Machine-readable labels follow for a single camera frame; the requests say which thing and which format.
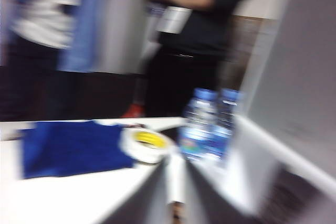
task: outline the water bottle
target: water bottle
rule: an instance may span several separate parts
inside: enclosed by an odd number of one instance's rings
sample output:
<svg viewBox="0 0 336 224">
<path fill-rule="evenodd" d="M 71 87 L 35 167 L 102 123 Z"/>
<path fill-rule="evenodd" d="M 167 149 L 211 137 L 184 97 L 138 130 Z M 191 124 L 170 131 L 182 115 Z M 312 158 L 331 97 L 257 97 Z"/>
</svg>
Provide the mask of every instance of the water bottle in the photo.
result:
<svg viewBox="0 0 336 224">
<path fill-rule="evenodd" d="M 196 88 L 194 97 L 186 106 L 186 125 L 179 129 L 178 139 L 181 152 L 188 159 L 200 159 L 206 152 L 217 119 L 216 97 L 215 91 Z"/>
<path fill-rule="evenodd" d="M 232 131 L 219 125 L 214 125 L 211 139 L 206 144 L 206 155 L 213 159 L 222 159 L 226 146 L 231 139 Z"/>
<path fill-rule="evenodd" d="M 207 154 L 224 158 L 226 146 L 234 131 L 233 110 L 237 105 L 238 91 L 223 89 L 218 99 L 217 123 L 212 129 L 212 139 L 207 144 Z"/>
<path fill-rule="evenodd" d="M 233 89 L 223 89 L 218 101 L 217 125 L 228 130 L 234 129 L 233 110 L 237 105 L 239 92 Z"/>
</svg>

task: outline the blue cloth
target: blue cloth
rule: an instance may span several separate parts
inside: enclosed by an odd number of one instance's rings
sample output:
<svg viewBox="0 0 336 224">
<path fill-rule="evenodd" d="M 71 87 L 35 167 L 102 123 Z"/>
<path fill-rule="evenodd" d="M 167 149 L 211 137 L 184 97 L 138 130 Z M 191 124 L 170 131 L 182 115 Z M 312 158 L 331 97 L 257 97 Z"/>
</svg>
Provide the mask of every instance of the blue cloth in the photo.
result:
<svg viewBox="0 0 336 224">
<path fill-rule="evenodd" d="M 119 148 L 122 126 L 93 121 L 37 122 L 24 130 L 24 178 L 70 176 L 132 167 Z"/>
<path fill-rule="evenodd" d="M 76 25 L 73 43 L 60 53 L 58 70 L 69 72 L 90 72 L 96 57 L 98 19 L 102 0 L 82 0 L 73 8 Z"/>
</svg>

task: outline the white table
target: white table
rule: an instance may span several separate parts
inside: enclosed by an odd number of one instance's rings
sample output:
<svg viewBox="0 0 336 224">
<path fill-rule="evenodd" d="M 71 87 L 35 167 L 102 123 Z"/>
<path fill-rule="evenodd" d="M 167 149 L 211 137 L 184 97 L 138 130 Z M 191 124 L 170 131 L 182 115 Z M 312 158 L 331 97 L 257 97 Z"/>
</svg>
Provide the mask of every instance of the white table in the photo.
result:
<svg viewBox="0 0 336 224">
<path fill-rule="evenodd" d="M 182 118 L 102 119 L 100 124 L 143 123 L 155 131 L 183 124 Z M 103 220 L 125 202 L 149 177 L 155 165 L 135 164 L 108 172 L 69 177 L 21 179 L 20 140 L 6 141 L 17 129 L 32 127 L 32 122 L 0 123 L 1 139 L 1 218 L 5 224 L 92 224 Z M 176 172 L 182 159 L 175 153 L 168 176 L 168 201 L 183 201 L 183 178 Z"/>
</svg>

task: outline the blue towel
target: blue towel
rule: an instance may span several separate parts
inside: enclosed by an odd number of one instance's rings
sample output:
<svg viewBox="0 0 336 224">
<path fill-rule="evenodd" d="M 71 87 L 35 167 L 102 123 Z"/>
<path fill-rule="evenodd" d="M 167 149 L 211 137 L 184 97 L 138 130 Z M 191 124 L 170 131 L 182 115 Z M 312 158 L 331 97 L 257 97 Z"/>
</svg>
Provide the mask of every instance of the blue towel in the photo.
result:
<svg viewBox="0 0 336 224">
<path fill-rule="evenodd" d="M 122 126 L 88 121 L 37 122 L 24 130 L 24 178 L 70 176 L 132 167 L 119 149 Z"/>
</svg>

